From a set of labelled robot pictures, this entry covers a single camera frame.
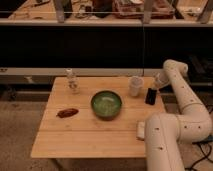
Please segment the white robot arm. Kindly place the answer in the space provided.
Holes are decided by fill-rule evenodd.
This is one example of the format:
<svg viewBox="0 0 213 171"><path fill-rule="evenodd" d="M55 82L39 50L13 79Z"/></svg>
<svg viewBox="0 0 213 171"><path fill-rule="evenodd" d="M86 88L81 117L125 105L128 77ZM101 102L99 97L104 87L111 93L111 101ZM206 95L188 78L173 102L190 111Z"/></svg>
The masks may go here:
<svg viewBox="0 0 213 171"><path fill-rule="evenodd" d="M187 71L186 63L169 59L155 79L155 88L172 86L181 113L156 113L146 119L148 171L185 171L178 141L201 141L212 132L208 110L184 79Z"/></svg>

